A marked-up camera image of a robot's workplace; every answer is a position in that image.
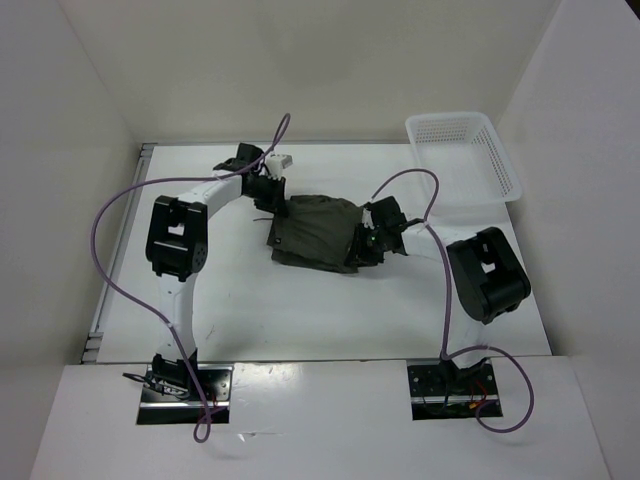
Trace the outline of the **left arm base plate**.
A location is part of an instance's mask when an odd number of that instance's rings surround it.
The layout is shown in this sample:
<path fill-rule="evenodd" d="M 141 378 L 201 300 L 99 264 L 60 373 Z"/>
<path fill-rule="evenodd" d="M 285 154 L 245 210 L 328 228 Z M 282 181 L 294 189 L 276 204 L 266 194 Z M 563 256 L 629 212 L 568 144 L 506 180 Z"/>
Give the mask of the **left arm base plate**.
<path fill-rule="evenodd" d="M 233 367 L 201 364 L 197 371 L 213 424 L 228 424 Z M 145 376 L 131 377 L 142 384 L 137 425 L 195 425 L 204 418 L 205 408 L 194 387 L 180 387 L 164 380 L 152 380 L 151 368 Z"/>

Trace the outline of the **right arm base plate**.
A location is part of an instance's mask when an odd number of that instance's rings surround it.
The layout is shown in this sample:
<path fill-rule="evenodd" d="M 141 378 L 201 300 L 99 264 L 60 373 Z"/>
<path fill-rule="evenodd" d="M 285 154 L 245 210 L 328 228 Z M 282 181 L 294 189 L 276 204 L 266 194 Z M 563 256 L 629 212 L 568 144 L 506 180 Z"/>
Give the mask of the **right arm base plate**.
<path fill-rule="evenodd" d="M 502 417 L 491 363 L 459 369 L 453 361 L 429 360 L 407 365 L 412 418 L 445 420 Z"/>

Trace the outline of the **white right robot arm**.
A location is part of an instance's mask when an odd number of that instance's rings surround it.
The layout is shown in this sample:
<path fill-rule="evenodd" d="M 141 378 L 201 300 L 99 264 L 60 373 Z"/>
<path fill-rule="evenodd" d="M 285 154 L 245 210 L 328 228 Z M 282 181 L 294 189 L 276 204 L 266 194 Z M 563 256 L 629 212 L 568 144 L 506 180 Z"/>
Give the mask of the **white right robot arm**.
<path fill-rule="evenodd" d="M 438 261 L 443 266 L 445 307 L 438 378 L 445 392 L 460 393 L 483 364 L 457 357 L 486 351 L 478 334 L 496 317 L 516 310 L 531 294 L 530 281 L 502 230 L 488 227 L 466 237 L 409 220 L 392 196 L 363 207 L 345 264 L 373 267 L 391 252 Z"/>

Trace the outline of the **olive green shorts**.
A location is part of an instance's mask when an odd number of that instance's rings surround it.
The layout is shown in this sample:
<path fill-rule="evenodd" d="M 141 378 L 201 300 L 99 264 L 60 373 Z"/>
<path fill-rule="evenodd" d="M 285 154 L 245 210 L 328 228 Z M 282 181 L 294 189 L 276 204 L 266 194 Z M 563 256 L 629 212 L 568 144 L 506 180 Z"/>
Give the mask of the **olive green shorts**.
<path fill-rule="evenodd" d="M 276 215 L 271 221 L 267 245 L 272 261 L 331 273 L 358 272 L 348 257 L 362 206 L 326 195 L 294 195 L 286 207 L 286 216 Z"/>

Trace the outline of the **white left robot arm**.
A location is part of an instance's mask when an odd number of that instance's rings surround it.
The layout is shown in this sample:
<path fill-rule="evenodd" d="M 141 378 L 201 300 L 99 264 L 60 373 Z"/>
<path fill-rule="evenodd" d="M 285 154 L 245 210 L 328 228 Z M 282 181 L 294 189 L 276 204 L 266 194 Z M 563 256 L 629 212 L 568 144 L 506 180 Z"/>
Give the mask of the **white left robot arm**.
<path fill-rule="evenodd" d="M 200 385 L 193 309 L 196 279 L 208 257 L 208 223 L 243 196 L 259 210 L 287 214 L 283 171 L 292 164 L 290 155 L 267 155 L 241 143 L 204 181 L 177 197 L 161 195 L 153 204 L 145 255 L 158 278 L 159 312 L 169 332 L 153 357 L 149 380 L 163 383 L 177 399 L 191 398 Z"/>

